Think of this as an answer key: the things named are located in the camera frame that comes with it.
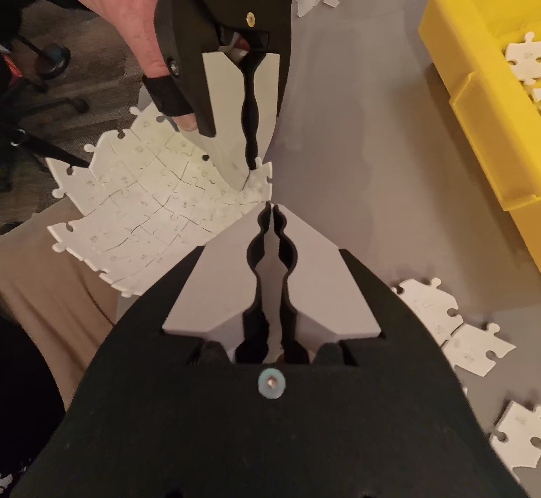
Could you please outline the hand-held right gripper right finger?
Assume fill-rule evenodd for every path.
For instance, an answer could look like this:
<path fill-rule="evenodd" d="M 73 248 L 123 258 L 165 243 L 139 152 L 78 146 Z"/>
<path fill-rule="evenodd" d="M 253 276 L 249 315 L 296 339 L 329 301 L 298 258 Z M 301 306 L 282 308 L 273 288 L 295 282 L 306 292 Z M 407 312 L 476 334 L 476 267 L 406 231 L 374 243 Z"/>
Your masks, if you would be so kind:
<path fill-rule="evenodd" d="M 287 364 L 309 364 L 325 344 L 378 337 L 382 329 L 339 247 L 285 206 L 273 207 L 279 258 L 287 271 L 280 303 Z"/>

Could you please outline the black chair base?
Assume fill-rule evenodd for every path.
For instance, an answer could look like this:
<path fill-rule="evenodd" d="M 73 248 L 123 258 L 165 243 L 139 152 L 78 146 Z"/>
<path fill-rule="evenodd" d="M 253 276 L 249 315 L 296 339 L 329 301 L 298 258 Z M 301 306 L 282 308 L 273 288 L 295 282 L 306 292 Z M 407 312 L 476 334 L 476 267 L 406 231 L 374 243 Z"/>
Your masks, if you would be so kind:
<path fill-rule="evenodd" d="M 24 118 L 63 105 L 70 106 L 79 114 L 85 114 L 89 111 L 88 103 L 80 97 L 59 97 L 52 101 L 30 105 L 18 104 L 20 95 L 27 88 L 42 95 L 47 93 L 46 81 L 59 77 L 67 69 L 71 60 L 69 49 L 58 43 L 53 43 L 42 50 L 22 35 L 18 35 L 17 39 L 37 55 L 35 71 L 38 80 L 32 81 L 25 77 L 12 62 L 10 55 L 1 52 L 1 193 L 11 191 L 16 150 L 22 150 L 43 172 L 46 172 L 47 169 L 40 159 L 47 157 L 63 161 L 71 167 L 89 167 L 89 162 L 34 136 L 21 126 L 21 121 Z"/>

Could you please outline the person's black jacket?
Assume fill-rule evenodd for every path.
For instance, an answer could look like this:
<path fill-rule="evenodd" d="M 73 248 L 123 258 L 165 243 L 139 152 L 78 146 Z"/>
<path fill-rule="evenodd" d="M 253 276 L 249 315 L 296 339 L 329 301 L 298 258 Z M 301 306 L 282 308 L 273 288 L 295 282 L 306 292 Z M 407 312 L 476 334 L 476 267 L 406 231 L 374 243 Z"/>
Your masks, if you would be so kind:
<path fill-rule="evenodd" d="M 41 353 L 23 328 L 1 316 L 1 497 L 10 496 L 64 414 Z"/>

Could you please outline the partly built puzzle ball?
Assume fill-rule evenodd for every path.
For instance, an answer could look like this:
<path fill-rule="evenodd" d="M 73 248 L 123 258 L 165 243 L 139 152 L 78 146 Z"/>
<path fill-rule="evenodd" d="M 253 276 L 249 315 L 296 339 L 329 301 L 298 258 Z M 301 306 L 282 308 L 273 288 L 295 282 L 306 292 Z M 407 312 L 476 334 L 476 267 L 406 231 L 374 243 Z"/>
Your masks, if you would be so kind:
<path fill-rule="evenodd" d="M 232 189 L 204 152 L 153 103 L 131 107 L 128 129 L 103 133 L 88 168 L 47 158 L 58 187 L 83 215 L 48 226 L 53 250 L 69 252 L 123 297 L 141 296 L 195 247 L 272 196 L 272 163 L 256 159 Z"/>

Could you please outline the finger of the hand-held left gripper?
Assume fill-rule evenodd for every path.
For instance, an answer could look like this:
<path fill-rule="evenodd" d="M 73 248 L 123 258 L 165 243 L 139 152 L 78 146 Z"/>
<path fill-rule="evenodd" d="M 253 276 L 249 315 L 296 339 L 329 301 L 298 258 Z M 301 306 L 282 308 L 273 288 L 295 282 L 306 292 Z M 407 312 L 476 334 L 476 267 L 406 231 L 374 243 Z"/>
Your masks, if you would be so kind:
<path fill-rule="evenodd" d="M 210 104 L 216 134 L 204 136 L 202 126 L 187 132 L 186 138 L 209 156 L 224 181 L 234 190 L 246 184 L 249 167 L 246 160 L 247 139 L 242 128 L 245 82 L 242 71 L 224 52 L 203 53 Z"/>
<path fill-rule="evenodd" d="M 253 94 L 256 106 L 252 169 L 263 160 L 272 141 L 278 115 L 280 55 L 252 52 Z"/>

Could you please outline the pile of white puzzle pieces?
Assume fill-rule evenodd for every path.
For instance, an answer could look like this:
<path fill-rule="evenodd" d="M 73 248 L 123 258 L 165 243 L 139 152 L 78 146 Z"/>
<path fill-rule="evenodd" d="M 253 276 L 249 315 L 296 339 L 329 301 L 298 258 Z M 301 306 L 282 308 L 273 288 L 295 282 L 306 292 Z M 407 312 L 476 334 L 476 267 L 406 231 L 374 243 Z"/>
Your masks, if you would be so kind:
<path fill-rule="evenodd" d="M 532 102 L 540 108 L 540 41 L 535 36 L 535 32 L 530 31 L 522 42 L 510 43 L 505 59 Z"/>

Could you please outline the person's beige trousers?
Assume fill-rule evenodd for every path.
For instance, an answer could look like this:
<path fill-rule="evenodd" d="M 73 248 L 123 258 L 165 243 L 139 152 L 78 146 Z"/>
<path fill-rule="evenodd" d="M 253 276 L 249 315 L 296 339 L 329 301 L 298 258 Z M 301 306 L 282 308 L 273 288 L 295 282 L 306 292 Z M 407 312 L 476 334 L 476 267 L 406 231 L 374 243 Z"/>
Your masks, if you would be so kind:
<path fill-rule="evenodd" d="M 1 235 L 1 310 L 37 346 L 66 409 L 117 321 L 117 291 L 69 252 L 52 249 L 48 226 L 80 218 L 64 198 Z"/>

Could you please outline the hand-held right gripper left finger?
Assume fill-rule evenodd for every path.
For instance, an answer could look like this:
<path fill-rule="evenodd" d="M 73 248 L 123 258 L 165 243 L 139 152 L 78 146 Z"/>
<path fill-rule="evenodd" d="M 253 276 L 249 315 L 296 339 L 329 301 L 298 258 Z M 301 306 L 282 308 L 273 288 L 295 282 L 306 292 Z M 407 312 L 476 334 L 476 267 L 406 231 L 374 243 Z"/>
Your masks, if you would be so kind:
<path fill-rule="evenodd" d="M 206 243 L 163 331 L 220 343 L 237 363 L 262 363 L 269 323 L 257 264 L 265 255 L 272 205 L 257 205 Z"/>

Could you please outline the row of white puzzle pieces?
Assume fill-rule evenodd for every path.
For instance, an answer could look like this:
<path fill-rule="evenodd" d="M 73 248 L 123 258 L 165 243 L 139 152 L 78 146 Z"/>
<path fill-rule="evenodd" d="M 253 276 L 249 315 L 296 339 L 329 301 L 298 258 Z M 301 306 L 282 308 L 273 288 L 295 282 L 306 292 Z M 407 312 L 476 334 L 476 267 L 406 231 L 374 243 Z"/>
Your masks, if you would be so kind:
<path fill-rule="evenodd" d="M 488 322 L 483 327 L 466 323 L 458 313 L 456 299 L 441 290 L 441 284 L 439 278 L 432 278 L 428 284 L 407 279 L 392 291 L 426 327 L 453 371 L 462 369 L 484 378 L 517 346 L 498 336 L 501 328 L 497 323 Z M 518 483 L 516 469 L 539 466 L 540 445 L 534 440 L 540 440 L 540 403 L 525 407 L 508 401 L 489 443 Z"/>

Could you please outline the yellow plastic bin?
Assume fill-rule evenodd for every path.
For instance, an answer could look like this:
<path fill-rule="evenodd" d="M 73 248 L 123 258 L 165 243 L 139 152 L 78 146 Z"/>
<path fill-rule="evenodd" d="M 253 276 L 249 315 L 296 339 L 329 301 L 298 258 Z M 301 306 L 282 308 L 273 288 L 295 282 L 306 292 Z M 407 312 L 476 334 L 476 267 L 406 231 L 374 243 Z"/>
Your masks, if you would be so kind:
<path fill-rule="evenodd" d="M 420 37 L 501 208 L 540 269 L 540 103 L 505 58 L 540 41 L 540 0 L 428 0 Z"/>

